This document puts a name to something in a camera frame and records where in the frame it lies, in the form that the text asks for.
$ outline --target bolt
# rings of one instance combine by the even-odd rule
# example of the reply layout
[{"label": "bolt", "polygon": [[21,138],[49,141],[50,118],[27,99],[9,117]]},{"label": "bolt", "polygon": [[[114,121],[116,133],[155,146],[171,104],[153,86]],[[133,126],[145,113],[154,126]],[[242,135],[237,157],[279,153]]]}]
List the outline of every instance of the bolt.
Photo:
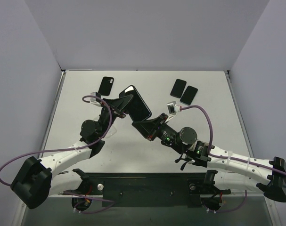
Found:
[{"label": "bolt", "polygon": [[102,191],[103,188],[104,188],[104,185],[103,185],[103,184],[98,184],[97,189],[98,189],[99,191]]},{"label": "bolt", "polygon": [[196,186],[195,186],[195,184],[190,184],[189,188],[191,191],[194,191],[196,189]]}]

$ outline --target white table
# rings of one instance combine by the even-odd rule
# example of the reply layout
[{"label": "white table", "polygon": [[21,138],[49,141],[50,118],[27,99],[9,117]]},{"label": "white table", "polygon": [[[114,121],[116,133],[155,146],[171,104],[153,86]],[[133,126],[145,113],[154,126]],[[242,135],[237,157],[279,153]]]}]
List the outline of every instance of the white table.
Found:
[{"label": "white table", "polygon": [[[110,96],[118,98],[119,93],[134,85],[155,118],[168,113],[167,103],[178,98],[170,91],[175,80],[187,81],[187,85],[198,88],[192,104],[202,106],[209,114],[214,130],[213,144],[238,154],[249,156],[244,135],[237,116],[232,95],[224,72],[138,72],[138,71],[67,71],[51,125],[46,149],[65,148],[80,138],[81,124],[94,119],[101,108],[82,102],[81,98],[98,91],[104,76],[114,77]],[[114,122],[118,130],[105,139],[106,144],[99,154],[91,159],[73,165],[84,172],[180,172],[182,162],[174,150],[144,139],[131,125],[130,117]],[[182,111],[169,125],[176,131],[185,126],[196,130],[198,139],[209,141],[206,119],[198,109]],[[205,172],[206,168],[187,166],[183,172]]]}]

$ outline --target smartphone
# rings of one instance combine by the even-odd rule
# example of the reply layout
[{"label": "smartphone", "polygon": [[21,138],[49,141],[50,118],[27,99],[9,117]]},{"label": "smartphone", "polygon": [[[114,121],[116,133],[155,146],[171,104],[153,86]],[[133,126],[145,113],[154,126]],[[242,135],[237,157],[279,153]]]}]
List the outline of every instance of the smartphone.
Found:
[{"label": "smartphone", "polygon": [[177,79],[174,83],[174,86],[171,90],[170,96],[180,98],[187,82],[181,79]]},{"label": "smartphone", "polygon": [[119,94],[119,97],[124,97],[130,94],[133,95],[133,99],[128,105],[127,112],[132,121],[144,121],[150,118],[152,115],[150,109],[142,99],[138,90],[133,85],[130,85],[125,90],[123,90]]},{"label": "smartphone", "polygon": [[98,93],[102,96],[109,96],[113,83],[113,77],[103,77]]},{"label": "smartphone", "polygon": [[180,102],[186,105],[190,105],[197,93],[198,89],[192,86],[188,86],[182,95]]}]

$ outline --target wall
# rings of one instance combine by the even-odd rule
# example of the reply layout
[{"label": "wall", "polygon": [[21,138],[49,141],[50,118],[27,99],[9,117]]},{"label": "wall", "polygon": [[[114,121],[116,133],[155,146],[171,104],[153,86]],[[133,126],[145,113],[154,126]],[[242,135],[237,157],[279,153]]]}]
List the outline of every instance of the wall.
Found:
[{"label": "wall", "polygon": [[230,77],[254,155],[286,160],[286,0],[268,3]]},{"label": "wall", "polygon": [[[23,0],[0,0],[0,166],[38,150],[61,70]],[[4,169],[11,182],[22,161]],[[11,225],[18,198],[0,184],[0,226]]]},{"label": "wall", "polygon": [[269,0],[25,0],[63,69],[229,70]]}]

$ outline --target phone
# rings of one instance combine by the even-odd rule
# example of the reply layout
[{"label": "phone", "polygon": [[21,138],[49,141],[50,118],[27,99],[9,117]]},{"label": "phone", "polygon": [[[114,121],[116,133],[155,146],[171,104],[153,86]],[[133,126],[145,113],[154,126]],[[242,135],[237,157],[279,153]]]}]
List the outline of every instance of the phone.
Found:
[{"label": "phone", "polygon": [[190,105],[194,99],[198,89],[192,86],[188,86],[182,95],[180,102],[186,105]]},{"label": "phone", "polygon": [[177,79],[174,83],[174,86],[171,90],[170,96],[180,98],[182,92],[185,89],[187,82],[181,79]]},{"label": "phone", "polygon": [[103,77],[98,93],[102,96],[109,96],[113,83],[113,77]]},{"label": "phone", "polygon": [[119,94],[119,97],[124,97],[130,94],[133,95],[133,99],[128,105],[127,111],[132,121],[144,121],[150,118],[152,115],[150,109],[142,99],[138,90],[133,85],[130,85],[129,87],[124,89]]}]

